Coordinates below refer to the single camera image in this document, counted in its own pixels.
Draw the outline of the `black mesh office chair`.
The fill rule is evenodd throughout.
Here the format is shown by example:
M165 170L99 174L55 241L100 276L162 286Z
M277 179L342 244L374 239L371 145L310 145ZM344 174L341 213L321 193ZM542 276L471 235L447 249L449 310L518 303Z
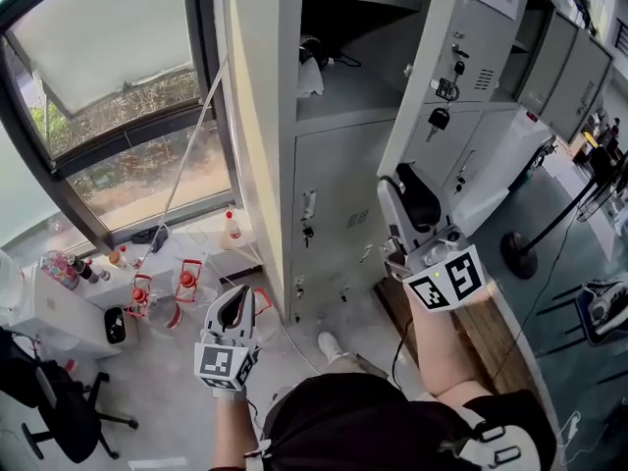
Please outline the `black mesh office chair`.
M103 434L102 423L136 430L138 422L97 409L101 385L110 381L109 374L99 371L90 385L75 381L56 361L24 351L16 342L20 336L0 327L0 392L38 411L45 431L34 433L27 424L22 425L35 456L42 460L39 445L53 440L74 464L84 462L98 445L111 459L118 459L120 455L110 448Z

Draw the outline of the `blue chair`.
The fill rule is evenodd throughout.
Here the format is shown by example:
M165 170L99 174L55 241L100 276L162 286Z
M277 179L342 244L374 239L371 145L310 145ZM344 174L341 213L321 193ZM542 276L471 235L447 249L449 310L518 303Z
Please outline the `blue chair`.
M628 287L628 275L626 274L605 281L589 280L582 285L558 294L552 299L554 301L554 305L543 308L542 310L538 311L536 315L543 316L546 314L550 314L553 311L571 306L574 307L576 310L579 319L579 325L570 330L570 332L581 330L584 336L582 338L582 341L585 340L591 346L601 346L603 344L628 339L628 319L616 329L599 337L595 334L595 327L603 320L603 318L599 320L594 320L588 310L588 306L593 300L593 295L587 290L587 284L590 282L600 282L602 284L605 284L613 281L622 282ZM615 307L616 305L622 306L626 303L628 303L628 290L626 291L625 295L620 296L617 300L613 302L612 307Z

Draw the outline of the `black and white device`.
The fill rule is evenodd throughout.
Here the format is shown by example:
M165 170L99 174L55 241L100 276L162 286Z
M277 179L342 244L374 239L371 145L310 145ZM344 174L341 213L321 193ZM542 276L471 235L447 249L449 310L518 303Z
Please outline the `black and white device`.
M339 49L327 47L317 37L310 34L302 34L299 37L298 55L301 64L304 64L309 59L314 59L321 70L335 63L351 68L360 68L362 66L357 59L344 54Z

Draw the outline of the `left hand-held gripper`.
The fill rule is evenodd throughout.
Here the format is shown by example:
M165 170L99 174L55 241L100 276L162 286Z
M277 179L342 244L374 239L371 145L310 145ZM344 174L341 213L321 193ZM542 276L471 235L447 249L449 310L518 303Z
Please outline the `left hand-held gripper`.
M255 295L250 286L236 286L218 297L206 313L204 327L209 331L203 331L194 345L194 375L209 388L243 392L260 347L254 340L216 333L251 335L254 324Z

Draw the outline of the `black key bunch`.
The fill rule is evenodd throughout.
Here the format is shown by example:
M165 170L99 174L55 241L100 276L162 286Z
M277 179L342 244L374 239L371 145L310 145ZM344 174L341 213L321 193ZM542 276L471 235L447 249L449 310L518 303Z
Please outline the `black key bunch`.
M452 53L455 56L454 73L457 77L462 76L465 71L464 61L469 58L469 55L460 49L458 44L453 44L451 47Z
M443 107L435 108L429 116L431 130L426 138L430 142L438 131L444 131L450 120L449 106L458 99L459 88L454 81L441 78L436 87L436 96L445 102Z

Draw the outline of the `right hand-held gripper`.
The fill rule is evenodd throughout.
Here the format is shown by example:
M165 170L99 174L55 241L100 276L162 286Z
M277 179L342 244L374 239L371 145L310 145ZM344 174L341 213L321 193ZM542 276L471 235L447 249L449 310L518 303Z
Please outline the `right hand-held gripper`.
M389 177L381 177L377 186L392 237L383 247L389 272L408 286L428 311L451 311L472 304L486 289L476 246L456 225L419 246L422 234L450 224L450 208L442 188L413 164L398 164L396 173L401 194Z

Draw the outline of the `grey metal locker cabinet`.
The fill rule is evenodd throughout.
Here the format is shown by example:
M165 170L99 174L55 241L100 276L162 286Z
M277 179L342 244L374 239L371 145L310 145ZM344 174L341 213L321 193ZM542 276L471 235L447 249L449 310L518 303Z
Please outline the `grey metal locker cabinet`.
M247 208L264 227L260 252L288 318L353 301L385 273L381 253L389 229L377 171L430 3L214 0L246 179L256 189ZM576 24L573 0L520 0L514 21L477 0L456 0L418 124L398 164L413 164L444 190L485 112L527 111L516 91L554 11ZM362 66L320 69L323 95L297 98L302 34ZM469 55L459 77L453 44ZM436 96L441 78L457 84L459 97L449 106L446 129L427 142L429 116L445 105Z

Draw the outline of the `small grey waste bin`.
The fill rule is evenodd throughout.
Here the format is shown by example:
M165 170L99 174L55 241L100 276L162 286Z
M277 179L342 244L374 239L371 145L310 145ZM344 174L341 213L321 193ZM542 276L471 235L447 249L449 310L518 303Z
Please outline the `small grey waste bin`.
M111 307L104 312L104 326L110 344L121 344L128 338L125 311L121 307Z

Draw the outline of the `black standing floor fan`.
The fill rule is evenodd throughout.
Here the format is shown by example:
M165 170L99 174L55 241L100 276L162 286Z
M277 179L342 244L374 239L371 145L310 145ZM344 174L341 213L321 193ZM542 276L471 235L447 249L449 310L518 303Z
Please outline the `black standing floor fan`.
M501 257L510 272L519 279L529 280L537 273L536 245L569 213L576 211L574 219L585 223L604 206L614 191L621 192L628 184L628 154L613 161L605 149L597 148L593 151L591 167L592 174L588 182L535 237L529 240L518 232L509 232L501 238Z

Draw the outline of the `black framed window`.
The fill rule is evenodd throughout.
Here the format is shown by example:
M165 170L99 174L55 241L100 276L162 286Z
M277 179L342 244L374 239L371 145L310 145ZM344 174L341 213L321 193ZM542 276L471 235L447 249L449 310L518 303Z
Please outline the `black framed window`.
M212 0L0 0L0 249L105 251L241 202Z

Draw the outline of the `person's left forearm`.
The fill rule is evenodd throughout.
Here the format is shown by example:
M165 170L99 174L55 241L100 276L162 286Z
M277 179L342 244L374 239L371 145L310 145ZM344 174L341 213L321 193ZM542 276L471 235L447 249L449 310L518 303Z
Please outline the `person's left forearm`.
M214 389L213 395L216 438L212 470L242 470L246 467L246 456L259 447L246 392Z

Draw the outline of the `crumpled white tissue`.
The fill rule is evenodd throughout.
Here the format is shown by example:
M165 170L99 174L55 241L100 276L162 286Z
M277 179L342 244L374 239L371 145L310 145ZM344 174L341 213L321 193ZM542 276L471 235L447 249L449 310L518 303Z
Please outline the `crumpled white tissue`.
M324 82L317 61L309 58L298 67L297 98L308 98L311 94L323 95Z

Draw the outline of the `dark drink bottle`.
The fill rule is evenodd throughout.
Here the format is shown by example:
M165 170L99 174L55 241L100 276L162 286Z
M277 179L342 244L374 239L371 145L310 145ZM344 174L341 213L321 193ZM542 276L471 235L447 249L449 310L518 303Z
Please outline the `dark drink bottle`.
M96 284L99 281L98 275L92 271L90 266L83 260L75 257L75 255L70 255L68 257L68 262L77 272L77 274L84 280L88 281L90 284Z

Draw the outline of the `person's right forearm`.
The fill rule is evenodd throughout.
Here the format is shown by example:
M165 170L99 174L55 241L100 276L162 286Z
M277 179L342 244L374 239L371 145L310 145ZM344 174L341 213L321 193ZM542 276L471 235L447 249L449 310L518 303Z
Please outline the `person's right forearm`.
M403 289L412 313L419 370L427 392L451 407L491 395L479 382L451 313L429 312L408 285Z

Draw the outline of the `water bottle with red label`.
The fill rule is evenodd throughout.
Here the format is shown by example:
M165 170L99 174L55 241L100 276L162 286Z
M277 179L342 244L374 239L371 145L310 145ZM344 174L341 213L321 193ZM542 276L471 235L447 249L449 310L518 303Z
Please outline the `water bottle with red label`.
M220 245L225 250L236 250L241 248L243 243L243 233L235 213L231 209L225 212L225 223L220 238Z

